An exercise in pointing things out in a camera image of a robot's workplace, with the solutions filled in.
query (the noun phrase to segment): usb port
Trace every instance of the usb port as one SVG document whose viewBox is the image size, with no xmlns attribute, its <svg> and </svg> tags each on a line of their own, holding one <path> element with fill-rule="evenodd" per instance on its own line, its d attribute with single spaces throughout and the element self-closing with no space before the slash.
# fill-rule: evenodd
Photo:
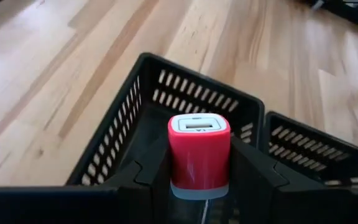
<svg viewBox="0 0 358 224">
<path fill-rule="evenodd" d="M 212 128 L 212 124 L 186 124 L 186 128 Z"/>
</svg>

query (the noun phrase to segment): wooden floor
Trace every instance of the wooden floor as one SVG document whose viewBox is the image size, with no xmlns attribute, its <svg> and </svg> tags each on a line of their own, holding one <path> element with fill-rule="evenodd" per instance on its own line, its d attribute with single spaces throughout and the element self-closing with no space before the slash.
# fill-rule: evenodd
<svg viewBox="0 0 358 224">
<path fill-rule="evenodd" d="M 358 27 L 292 0 L 0 3 L 0 185 L 61 185 L 141 52 L 358 145 Z"/>
</svg>

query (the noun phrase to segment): black plastic basket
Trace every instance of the black plastic basket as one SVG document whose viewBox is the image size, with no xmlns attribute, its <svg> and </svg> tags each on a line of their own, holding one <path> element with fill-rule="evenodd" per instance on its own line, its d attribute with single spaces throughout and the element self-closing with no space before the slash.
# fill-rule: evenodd
<svg viewBox="0 0 358 224">
<path fill-rule="evenodd" d="M 358 147 L 278 113 L 266 116 L 264 151 L 331 187 L 358 187 Z"/>
<path fill-rule="evenodd" d="M 318 0 L 305 0 L 315 4 Z M 324 9 L 358 24 L 358 0 L 324 0 Z"/>
<path fill-rule="evenodd" d="M 217 113 L 232 133 L 258 146 L 264 105 L 257 98 L 156 55 L 143 53 L 68 179 L 98 185 L 125 167 L 166 131 L 180 113 Z"/>
</svg>

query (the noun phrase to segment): wood grain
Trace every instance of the wood grain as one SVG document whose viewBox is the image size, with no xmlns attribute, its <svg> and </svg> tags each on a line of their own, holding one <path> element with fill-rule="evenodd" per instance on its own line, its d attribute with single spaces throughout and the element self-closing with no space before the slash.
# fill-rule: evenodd
<svg viewBox="0 0 358 224">
<path fill-rule="evenodd" d="M 0 185 L 62 185 L 152 52 L 358 145 L 358 27 L 292 0 L 0 2 Z"/>
</svg>

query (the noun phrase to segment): usb wall charger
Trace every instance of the usb wall charger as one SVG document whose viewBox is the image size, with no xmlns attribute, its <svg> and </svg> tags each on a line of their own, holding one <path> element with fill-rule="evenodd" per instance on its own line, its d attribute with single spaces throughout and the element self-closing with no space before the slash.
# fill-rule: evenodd
<svg viewBox="0 0 358 224">
<path fill-rule="evenodd" d="M 171 188 L 178 198 L 207 200 L 229 190 L 230 125 L 213 113 L 181 114 L 168 123 Z"/>
</svg>

